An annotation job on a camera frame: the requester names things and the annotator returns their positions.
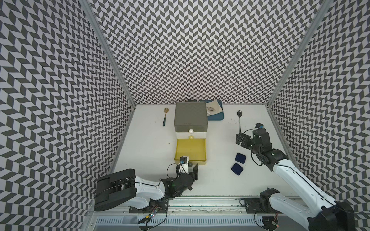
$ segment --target yellow drawer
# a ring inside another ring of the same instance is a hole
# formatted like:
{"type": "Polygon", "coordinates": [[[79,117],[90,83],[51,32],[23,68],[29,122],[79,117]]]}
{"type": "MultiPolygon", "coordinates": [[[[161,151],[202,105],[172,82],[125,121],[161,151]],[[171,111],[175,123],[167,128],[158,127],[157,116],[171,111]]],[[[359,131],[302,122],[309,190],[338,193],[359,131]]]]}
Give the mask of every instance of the yellow drawer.
{"type": "Polygon", "coordinates": [[[193,165],[205,165],[206,139],[177,139],[175,163],[179,164],[182,156],[188,156],[193,165]]]}

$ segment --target blue tray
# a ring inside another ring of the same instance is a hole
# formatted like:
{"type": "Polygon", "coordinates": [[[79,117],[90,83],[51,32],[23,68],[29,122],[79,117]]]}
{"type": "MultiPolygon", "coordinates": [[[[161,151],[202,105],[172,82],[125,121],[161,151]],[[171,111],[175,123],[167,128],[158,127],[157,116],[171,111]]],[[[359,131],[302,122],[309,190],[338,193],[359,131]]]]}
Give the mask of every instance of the blue tray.
{"type": "MultiPolygon", "coordinates": [[[[209,103],[209,102],[212,102],[213,100],[201,100],[201,101],[205,101],[206,103],[209,103]]],[[[217,100],[217,102],[222,108],[222,101],[217,100]]],[[[225,116],[223,115],[223,108],[222,108],[222,112],[215,114],[215,115],[208,116],[207,118],[208,120],[223,120],[225,118],[225,116]]]]}

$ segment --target dark blue square pad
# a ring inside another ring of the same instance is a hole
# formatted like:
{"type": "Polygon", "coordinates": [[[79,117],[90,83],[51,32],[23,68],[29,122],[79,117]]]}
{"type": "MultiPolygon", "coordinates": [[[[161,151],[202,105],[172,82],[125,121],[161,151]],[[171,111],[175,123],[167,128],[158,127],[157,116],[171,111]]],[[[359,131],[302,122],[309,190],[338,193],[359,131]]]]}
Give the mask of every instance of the dark blue square pad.
{"type": "Polygon", "coordinates": [[[237,163],[235,163],[232,167],[231,167],[231,170],[236,174],[236,175],[240,175],[242,173],[242,171],[244,170],[242,166],[238,165],[237,163]]]}
{"type": "Polygon", "coordinates": [[[242,163],[242,164],[244,164],[244,163],[245,163],[245,159],[246,159],[246,156],[245,156],[245,155],[243,155],[243,154],[240,154],[240,153],[238,153],[238,154],[236,155],[236,157],[235,157],[235,161],[238,161],[238,162],[240,162],[240,163],[242,163]]]}

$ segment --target chevron patterned wall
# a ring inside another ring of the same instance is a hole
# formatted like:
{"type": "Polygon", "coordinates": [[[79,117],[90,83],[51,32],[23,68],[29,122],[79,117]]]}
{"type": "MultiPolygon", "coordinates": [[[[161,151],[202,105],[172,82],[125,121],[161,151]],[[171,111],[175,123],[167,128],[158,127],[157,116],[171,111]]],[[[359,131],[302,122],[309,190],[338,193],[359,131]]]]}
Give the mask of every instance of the chevron patterned wall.
{"type": "Polygon", "coordinates": [[[322,0],[90,0],[136,103],[267,102],[322,0]]]}
{"type": "MultiPolygon", "coordinates": [[[[368,1],[334,1],[273,111],[304,173],[354,211],[370,210],[368,1]]],[[[355,215],[357,230],[370,216],[355,215]]]]}
{"type": "Polygon", "coordinates": [[[0,8],[0,230],[77,230],[131,108],[77,0],[0,8]]]}

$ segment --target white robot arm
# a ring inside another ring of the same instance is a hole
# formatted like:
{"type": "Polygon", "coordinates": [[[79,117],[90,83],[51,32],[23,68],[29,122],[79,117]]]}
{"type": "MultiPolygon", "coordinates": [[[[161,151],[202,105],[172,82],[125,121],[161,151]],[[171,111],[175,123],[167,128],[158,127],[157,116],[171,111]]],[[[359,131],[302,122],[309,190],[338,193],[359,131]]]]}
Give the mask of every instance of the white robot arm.
{"type": "Polygon", "coordinates": [[[181,196],[198,180],[198,164],[189,172],[189,157],[182,156],[176,166],[176,178],[150,181],[135,175],[134,169],[126,169],[103,176],[97,181],[95,211],[104,211],[117,205],[134,207],[136,212],[147,213],[156,207],[164,207],[166,201],[181,196]]]}
{"type": "Polygon", "coordinates": [[[301,173],[282,151],[273,149],[269,134],[261,125],[256,124],[260,129],[253,131],[253,138],[237,134],[236,143],[250,149],[262,164],[288,183],[308,207],[268,188],[260,193],[260,208],[267,212],[272,209],[282,212],[309,231],[354,231],[351,206],[346,202],[337,203],[301,173]]]}

